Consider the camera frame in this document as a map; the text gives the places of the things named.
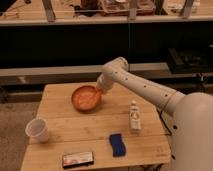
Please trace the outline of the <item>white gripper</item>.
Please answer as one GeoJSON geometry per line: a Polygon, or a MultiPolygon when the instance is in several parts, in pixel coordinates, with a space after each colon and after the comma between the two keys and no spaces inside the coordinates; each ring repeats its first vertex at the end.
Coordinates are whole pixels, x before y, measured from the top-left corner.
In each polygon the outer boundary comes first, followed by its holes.
{"type": "Polygon", "coordinates": [[[114,82],[101,74],[97,79],[96,88],[106,94],[114,85],[114,82]]]}

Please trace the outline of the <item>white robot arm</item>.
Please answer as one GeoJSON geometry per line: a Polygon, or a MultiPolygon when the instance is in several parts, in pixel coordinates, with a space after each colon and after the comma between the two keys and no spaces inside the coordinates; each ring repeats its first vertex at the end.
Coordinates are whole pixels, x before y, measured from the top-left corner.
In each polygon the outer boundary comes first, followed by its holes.
{"type": "Polygon", "coordinates": [[[106,93],[117,82],[173,117],[170,171],[213,171],[213,95],[183,94],[128,68],[123,57],[105,63],[97,88],[106,93]]]}

